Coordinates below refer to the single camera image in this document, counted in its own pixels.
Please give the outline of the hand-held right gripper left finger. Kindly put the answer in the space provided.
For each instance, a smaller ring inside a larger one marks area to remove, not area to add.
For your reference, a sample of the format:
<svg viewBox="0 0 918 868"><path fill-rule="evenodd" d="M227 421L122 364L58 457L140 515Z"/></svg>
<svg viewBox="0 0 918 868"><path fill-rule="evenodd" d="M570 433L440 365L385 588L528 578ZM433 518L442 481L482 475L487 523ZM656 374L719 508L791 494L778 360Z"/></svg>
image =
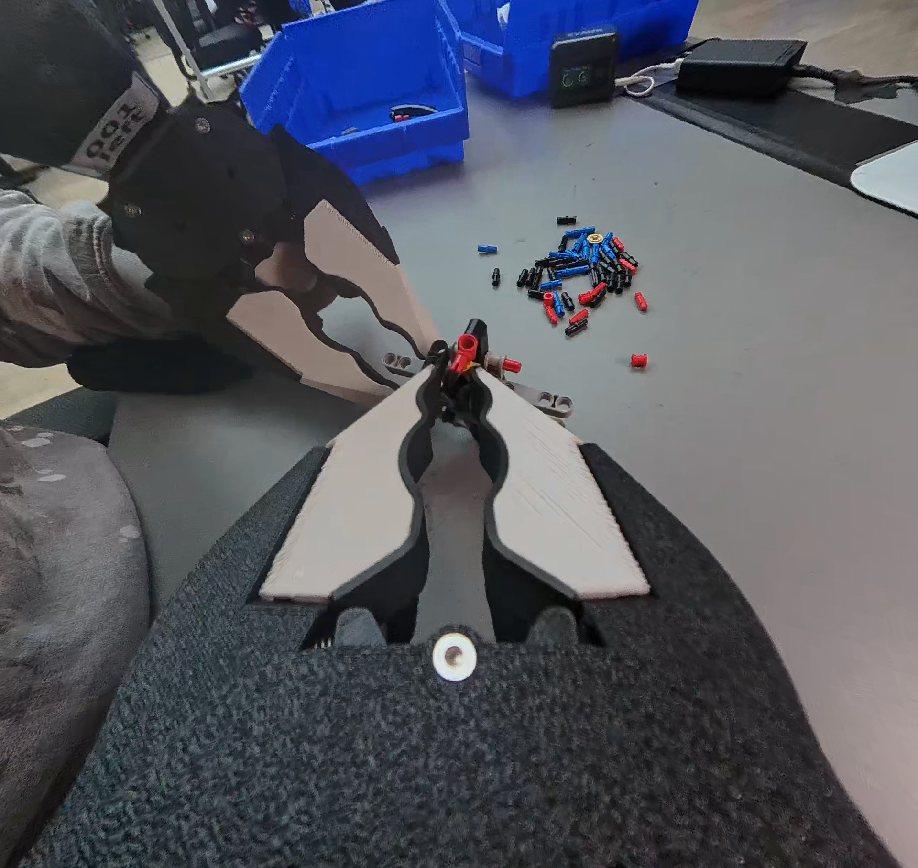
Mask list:
<svg viewBox="0 0 918 868"><path fill-rule="evenodd" d="M347 610L388 641L414 637L430 568L420 481L432 460L432 368L327 444L257 586L257 603L317 610L309 639Z"/></svg>

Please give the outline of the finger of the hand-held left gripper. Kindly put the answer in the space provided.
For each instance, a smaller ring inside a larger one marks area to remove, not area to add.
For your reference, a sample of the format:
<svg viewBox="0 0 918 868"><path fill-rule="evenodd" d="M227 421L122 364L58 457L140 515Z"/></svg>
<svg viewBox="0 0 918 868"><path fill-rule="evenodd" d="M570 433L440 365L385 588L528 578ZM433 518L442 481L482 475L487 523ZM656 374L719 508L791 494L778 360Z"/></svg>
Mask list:
<svg viewBox="0 0 918 868"><path fill-rule="evenodd" d="M400 334L417 354L441 335L402 265L392 262L327 200L304 218L304 253L340 289L353 288L386 329Z"/></svg>
<svg viewBox="0 0 918 868"><path fill-rule="evenodd" d="M314 308L323 309L336 295L323 287L300 245L278 243L255 269L255 279L261 288L242 294L226 318L301 383L361 405L374 405L396 391L396 384L323 333Z"/></svg>

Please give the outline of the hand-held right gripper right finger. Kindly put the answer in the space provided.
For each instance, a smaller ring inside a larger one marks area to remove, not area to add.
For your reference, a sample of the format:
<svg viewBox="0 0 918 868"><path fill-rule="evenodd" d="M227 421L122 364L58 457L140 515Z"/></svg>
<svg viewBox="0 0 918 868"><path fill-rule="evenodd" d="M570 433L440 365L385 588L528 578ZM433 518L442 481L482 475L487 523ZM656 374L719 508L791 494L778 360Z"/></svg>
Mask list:
<svg viewBox="0 0 918 868"><path fill-rule="evenodd" d="M491 482L483 572L498 643L524 643L548 609L580 626L589 604L650 595L586 445L481 369L476 443Z"/></svg>

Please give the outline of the grey toy brick assembly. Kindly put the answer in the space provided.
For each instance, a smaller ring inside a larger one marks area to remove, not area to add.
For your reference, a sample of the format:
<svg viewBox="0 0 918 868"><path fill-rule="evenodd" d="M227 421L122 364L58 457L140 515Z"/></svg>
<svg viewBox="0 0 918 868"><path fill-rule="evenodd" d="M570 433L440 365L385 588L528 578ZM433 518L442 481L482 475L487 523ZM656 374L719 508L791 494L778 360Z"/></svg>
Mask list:
<svg viewBox="0 0 918 868"><path fill-rule="evenodd" d="M439 340L430 347L428 357L401 356L387 352L383 356L384 370L391 375L411 378L428 364L443 363L441 418L446 424L465 427L476 433L484 411L483 397L472 391L475 374L489 375L523 401L548 416L560 426L566 426L572 415L573 402L566 395L548 392L516 381L520 362L489 349L488 326L483 320L471 320L465 332L452 345Z"/></svg>

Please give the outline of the person's left forearm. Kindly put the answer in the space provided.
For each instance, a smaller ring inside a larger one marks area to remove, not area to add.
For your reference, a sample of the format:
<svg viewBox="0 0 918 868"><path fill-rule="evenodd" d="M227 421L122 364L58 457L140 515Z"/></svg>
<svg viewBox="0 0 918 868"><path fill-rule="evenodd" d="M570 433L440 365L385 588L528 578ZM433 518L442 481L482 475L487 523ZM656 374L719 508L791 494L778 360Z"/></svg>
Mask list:
<svg viewBox="0 0 918 868"><path fill-rule="evenodd" d="M1 193L1 360L38 369L81 346L180 332L146 287L151 271L114 243L95 204L55 209L26 190Z"/></svg>

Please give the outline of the grey desk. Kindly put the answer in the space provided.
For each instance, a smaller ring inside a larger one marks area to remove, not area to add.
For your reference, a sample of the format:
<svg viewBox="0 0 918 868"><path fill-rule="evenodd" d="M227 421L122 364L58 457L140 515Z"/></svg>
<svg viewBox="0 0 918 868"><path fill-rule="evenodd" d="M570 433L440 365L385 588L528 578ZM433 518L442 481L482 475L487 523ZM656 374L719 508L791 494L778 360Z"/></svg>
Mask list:
<svg viewBox="0 0 918 868"><path fill-rule="evenodd" d="M485 319L717 557L916 866L916 219L646 103L467 86L462 163L363 188L419 299L442 334ZM512 281L571 213L641 261L649 309L567 339Z"/></svg>

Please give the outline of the white metal stand pole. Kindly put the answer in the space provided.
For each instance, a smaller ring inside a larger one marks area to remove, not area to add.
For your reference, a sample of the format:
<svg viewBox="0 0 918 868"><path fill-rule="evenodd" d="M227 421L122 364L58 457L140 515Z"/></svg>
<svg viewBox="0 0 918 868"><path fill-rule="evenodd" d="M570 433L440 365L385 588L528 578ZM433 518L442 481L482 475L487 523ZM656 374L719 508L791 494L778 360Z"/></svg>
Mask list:
<svg viewBox="0 0 918 868"><path fill-rule="evenodd" d="M184 36L181 34L175 19L172 16L172 13L169 10L165 0L151 0L155 5L157 12L160 14L164 23L166 24L169 33L173 36L176 46L181 52L183 59L189 65L191 72L194 75L195 81L197 82L197 89L200 92L201 97L207 104L211 104L217 101L215 95L213 94L211 87L208 83L207 78L203 75L200 67L195 61L192 50L185 42Z"/></svg>

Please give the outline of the blue storage bin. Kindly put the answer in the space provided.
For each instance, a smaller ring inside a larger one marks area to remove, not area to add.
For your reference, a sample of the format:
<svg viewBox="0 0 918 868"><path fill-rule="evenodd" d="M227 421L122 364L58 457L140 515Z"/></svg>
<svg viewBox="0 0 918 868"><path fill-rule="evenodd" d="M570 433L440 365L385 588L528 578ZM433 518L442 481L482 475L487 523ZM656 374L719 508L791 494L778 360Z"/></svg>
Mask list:
<svg viewBox="0 0 918 868"><path fill-rule="evenodd" d="M443 0L378 0L287 24L240 97L261 132L284 128L359 186L464 160L460 31Z"/></svg>
<svg viewBox="0 0 918 868"><path fill-rule="evenodd" d="M548 87L557 36L614 27L619 57L681 45L699 0L445 0L457 21L465 71L512 99Z"/></svg>

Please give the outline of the pile of black blue red pins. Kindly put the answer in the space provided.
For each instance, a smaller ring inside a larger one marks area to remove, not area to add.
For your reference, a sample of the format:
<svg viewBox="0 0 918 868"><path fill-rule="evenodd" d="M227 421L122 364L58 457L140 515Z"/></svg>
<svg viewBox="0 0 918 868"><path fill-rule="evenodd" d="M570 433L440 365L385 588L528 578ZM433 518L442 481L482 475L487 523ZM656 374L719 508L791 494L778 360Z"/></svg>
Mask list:
<svg viewBox="0 0 918 868"><path fill-rule="evenodd" d="M567 339L589 328L591 314L607 301L631 292L637 310L647 312L649 303L634 289L641 261L613 231L582 223L575 214L556 218L557 241L524 265L512 287L540 307L545 321ZM600 233L599 245L586 242L587 234Z"/></svg>

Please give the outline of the black power station with display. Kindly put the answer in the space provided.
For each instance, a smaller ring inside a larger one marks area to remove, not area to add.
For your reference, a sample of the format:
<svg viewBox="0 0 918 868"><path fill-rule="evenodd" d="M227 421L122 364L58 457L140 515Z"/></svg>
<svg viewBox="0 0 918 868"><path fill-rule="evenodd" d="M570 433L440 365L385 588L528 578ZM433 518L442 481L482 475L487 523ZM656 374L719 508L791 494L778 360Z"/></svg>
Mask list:
<svg viewBox="0 0 918 868"><path fill-rule="evenodd" d="M619 33L613 24L557 35L549 53L551 108L610 100L615 92L619 44Z"/></svg>

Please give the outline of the black power adapter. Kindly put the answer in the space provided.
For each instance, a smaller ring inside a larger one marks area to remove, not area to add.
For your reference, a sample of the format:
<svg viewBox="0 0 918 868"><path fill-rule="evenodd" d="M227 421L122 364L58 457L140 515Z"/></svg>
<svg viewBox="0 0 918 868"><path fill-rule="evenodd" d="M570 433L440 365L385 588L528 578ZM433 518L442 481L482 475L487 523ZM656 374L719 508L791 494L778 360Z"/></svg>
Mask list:
<svg viewBox="0 0 918 868"><path fill-rule="evenodd" d="M683 54L676 93L773 97L791 81L807 45L800 39L707 39Z"/></svg>

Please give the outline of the silver monitor stand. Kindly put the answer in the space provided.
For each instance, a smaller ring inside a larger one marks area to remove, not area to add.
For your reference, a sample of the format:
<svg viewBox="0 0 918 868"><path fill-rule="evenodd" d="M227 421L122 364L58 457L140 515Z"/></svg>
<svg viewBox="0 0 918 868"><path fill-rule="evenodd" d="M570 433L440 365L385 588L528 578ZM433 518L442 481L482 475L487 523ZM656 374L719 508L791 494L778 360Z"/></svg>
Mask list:
<svg viewBox="0 0 918 868"><path fill-rule="evenodd" d="M852 188L872 199L917 217L917 141L859 164Z"/></svg>

